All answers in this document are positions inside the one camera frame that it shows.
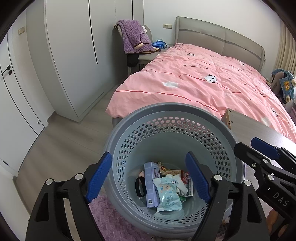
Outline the purple fluffy rug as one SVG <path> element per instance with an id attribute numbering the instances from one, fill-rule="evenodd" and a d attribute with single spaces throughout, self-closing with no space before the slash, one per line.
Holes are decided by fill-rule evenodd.
<path id="1" fill-rule="evenodd" d="M 99 195 L 89 208 L 105 240 L 160 240 L 131 225 L 105 195 Z"/>

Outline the blue item on nightstand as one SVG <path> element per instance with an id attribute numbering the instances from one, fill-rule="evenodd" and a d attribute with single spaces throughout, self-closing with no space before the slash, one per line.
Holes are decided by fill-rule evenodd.
<path id="1" fill-rule="evenodd" d="M 166 49 L 168 47 L 167 44 L 162 40 L 156 40 L 152 42 L 152 46 L 158 49 Z"/>

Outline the grey chair left of bed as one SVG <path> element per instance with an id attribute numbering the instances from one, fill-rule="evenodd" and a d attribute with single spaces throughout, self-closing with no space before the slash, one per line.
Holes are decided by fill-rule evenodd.
<path id="1" fill-rule="evenodd" d="M 154 53 L 161 49 L 152 45 L 152 34 L 148 26 L 141 25 L 137 20 L 119 20 L 114 25 L 123 40 L 123 50 L 126 55 L 128 75 L 132 68 L 139 63 L 140 55 L 151 55 L 149 61 L 154 59 Z"/>

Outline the grey upholstered headboard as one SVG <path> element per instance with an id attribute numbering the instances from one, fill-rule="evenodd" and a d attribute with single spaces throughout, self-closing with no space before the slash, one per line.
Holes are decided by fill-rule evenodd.
<path id="1" fill-rule="evenodd" d="M 175 42 L 192 44 L 235 58 L 259 72 L 265 60 L 264 48 L 253 40 L 223 26 L 198 19 L 176 17 Z"/>

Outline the white wardrobe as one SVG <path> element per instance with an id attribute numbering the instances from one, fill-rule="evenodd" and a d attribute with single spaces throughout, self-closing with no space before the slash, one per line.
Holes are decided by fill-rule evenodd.
<path id="1" fill-rule="evenodd" d="M 142 1 L 34 1 L 27 40 L 54 111 L 80 122 L 127 77 L 119 20 L 143 20 Z"/>

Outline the red candy wrapper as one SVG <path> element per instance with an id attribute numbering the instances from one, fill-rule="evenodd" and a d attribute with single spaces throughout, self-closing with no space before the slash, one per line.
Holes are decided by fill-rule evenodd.
<path id="1" fill-rule="evenodd" d="M 182 179 L 182 181 L 183 181 L 183 183 L 184 183 L 185 185 L 188 185 L 189 180 L 190 180 L 190 175 L 189 175 L 189 173 L 188 173 L 188 172 L 184 172 L 184 171 L 182 171 L 181 179 Z"/>

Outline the brown snack wrapper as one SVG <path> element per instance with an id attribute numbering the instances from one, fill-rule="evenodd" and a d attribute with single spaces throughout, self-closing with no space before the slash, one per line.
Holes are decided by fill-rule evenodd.
<path id="1" fill-rule="evenodd" d="M 182 170 L 175 170 L 175 169 L 168 169 L 166 168 L 160 161 L 158 162 L 159 172 L 161 175 L 166 176 L 167 174 L 175 175 L 182 175 Z"/>

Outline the purple fleece garment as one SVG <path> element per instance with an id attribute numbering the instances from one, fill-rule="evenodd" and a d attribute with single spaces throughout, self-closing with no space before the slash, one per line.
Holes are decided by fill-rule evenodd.
<path id="1" fill-rule="evenodd" d="M 144 28 L 137 20 L 119 20 L 115 28 L 120 28 L 125 54 L 146 54 L 159 51 L 152 46 Z"/>

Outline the light purple carton box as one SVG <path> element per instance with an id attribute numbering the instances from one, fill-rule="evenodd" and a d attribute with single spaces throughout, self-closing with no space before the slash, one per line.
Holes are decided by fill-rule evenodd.
<path id="1" fill-rule="evenodd" d="M 148 162 L 144 165 L 145 187 L 147 190 L 146 202 L 147 208 L 155 208 L 159 205 L 159 194 L 157 186 L 154 185 L 153 179 L 160 178 L 159 166 L 157 163 Z"/>

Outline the black band in basket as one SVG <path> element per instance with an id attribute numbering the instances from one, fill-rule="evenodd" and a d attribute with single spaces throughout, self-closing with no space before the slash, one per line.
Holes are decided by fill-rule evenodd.
<path id="1" fill-rule="evenodd" d="M 145 178 L 140 176 L 135 181 L 135 192 L 139 198 L 147 195 L 147 189 L 145 186 Z"/>

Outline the pink duvet with cartoon dogs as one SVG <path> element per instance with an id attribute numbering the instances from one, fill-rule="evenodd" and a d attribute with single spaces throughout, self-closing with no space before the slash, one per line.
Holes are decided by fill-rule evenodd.
<path id="1" fill-rule="evenodd" d="M 161 102 L 189 104 L 217 118 L 232 109 L 295 140 L 295 124 L 265 78 L 246 63 L 202 47 L 178 43 L 160 53 L 115 90 L 106 112 L 124 118 Z"/>

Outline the grey perforated trash basket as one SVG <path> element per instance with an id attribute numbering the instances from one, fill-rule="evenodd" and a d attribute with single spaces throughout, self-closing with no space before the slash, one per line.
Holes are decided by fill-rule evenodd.
<path id="1" fill-rule="evenodd" d="M 160 103 L 140 108 L 115 124 L 105 150 L 112 166 L 104 182 L 108 198 L 129 223 L 165 238 L 189 238 L 197 230 L 207 204 L 197 193 L 179 211 L 158 214 L 137 196 L 135 181 L 147 162 L 185 171 L 193 152 L 214 174 L 231 182 L 245 178 L 245 165 L 234 156 L 237 140 L 209 112 L 186 104 Z"/>

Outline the beige curtain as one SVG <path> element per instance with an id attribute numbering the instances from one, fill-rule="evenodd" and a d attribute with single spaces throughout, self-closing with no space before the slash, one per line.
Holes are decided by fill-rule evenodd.
<path id="1" fill-rule="evenodd" d="M 280 45 L 275 62 L 275 69 L 281 68 L 295 76 L 296 70 L 296 43 L 292 34 L 283 21 L 280 22 Z"/>

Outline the wall switch plate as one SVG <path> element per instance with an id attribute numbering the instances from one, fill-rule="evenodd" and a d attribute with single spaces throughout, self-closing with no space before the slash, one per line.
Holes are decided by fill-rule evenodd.
<path id="1" fill-rule="evenodd" d="M 172 29 L 173 25 L 171 24 L 163 24 L 164 29 Z"/>

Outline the light blue wet wipes pack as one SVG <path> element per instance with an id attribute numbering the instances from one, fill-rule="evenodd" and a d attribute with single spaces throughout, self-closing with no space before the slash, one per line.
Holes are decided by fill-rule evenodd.
<path id="1" fill-rule="evenodd" d="M 182 209 L 182 202 L 177 193 L 177 182 L 173 178 L 154 178 L 154 185 L 159 194 L 157 212 L 177 211 Z"/>

